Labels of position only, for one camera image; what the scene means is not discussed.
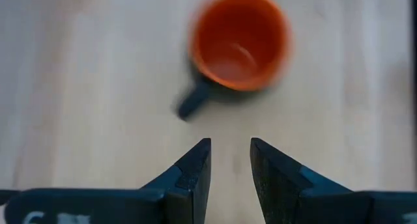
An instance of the mug handle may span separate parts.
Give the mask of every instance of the mug handle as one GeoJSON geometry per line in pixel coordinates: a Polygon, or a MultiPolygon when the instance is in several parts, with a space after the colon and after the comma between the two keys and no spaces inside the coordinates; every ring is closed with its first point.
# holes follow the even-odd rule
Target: mug handle
{"type": "Polygon", "coordinates": [[[178,108],[178,116],[186,120],[198,110],[210,97],[211,84],[205,80],[199,80],[194,89],[185,97],[178,108]]]}

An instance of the wooden table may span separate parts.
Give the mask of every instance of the wooden table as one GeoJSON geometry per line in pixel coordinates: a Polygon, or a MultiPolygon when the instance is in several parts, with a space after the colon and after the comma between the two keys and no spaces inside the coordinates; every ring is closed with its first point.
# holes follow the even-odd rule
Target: wooden table
{"type": "Polygon", "coordinates": [[[275,0],[279,88],[184,122],[201,1],[0,0],[0,186],[140,188],[211,137],[207,223],[263,223],[257,136],[348,188],[414,189],[409,0],[275,0]]]}

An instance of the ceramic mug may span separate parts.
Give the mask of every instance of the ceramic mug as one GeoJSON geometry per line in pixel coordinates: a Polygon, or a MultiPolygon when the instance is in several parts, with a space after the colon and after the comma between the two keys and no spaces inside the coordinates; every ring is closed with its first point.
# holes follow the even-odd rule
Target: ceramic mug
{"type": "Polygon", "coordinates": [[[211,1],[196,21],[188,50],[204,78],[180,104],[179,117],[199,109],[213,85],[237,92],[264,89],[282,76],[289,48],[289,24],[271,0],[211,1]]]}

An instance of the mug rim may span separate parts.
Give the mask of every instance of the mug rim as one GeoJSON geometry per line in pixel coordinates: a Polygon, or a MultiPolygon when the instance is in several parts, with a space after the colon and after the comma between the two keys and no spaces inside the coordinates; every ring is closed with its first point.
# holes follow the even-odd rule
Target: mug rim
{"type": "Polygon", "coordinates": [[[200,17],[197,19],[197,23],[194,27],[192,37],[190,39],[190,50],[189,54],[192,56],[193,62],[196,64],[197,69],[207,78],[228,87],[236,91],[257,91],[268,86],[273,79],[280,79],[285,71],[286,62],[290,55],[290,28],[287,18],[283,11],[271,0],[261,0],[265,3],[266,6],[270,7],[274,11],[275,20],[279,21],[282,25],[282,32],[278,35],[282,41],[282,48],[280,52],[275,54],[274,58],[266,64],[267,72],[263,72],[261,75],[255,76],[253,78],[245,79],[242,81],[230,81],[221,77],[218,77],[215,73],[210,71],[207,68],[205,61],[202,58],[200,47],[199,47],[199,38],[198,32],[201,28],[201,24],[204,22],[205,16],[220,3],[223,3],[226,0],[214,0],[209,5],[205,5],[205,9],[200,17]]]}

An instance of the mug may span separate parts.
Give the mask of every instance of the mug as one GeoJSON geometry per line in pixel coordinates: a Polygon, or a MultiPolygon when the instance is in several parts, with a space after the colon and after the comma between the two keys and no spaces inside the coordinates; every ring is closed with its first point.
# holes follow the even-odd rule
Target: mug
{"type": "Polygon", "coordinates": [[[264,89],[285,70],[289,24],[271,0],[213,0],[190,36],[188,55],[200,78],[178,108],[186,119],[210,98],[213,85],[235,92],[264,89]]]}

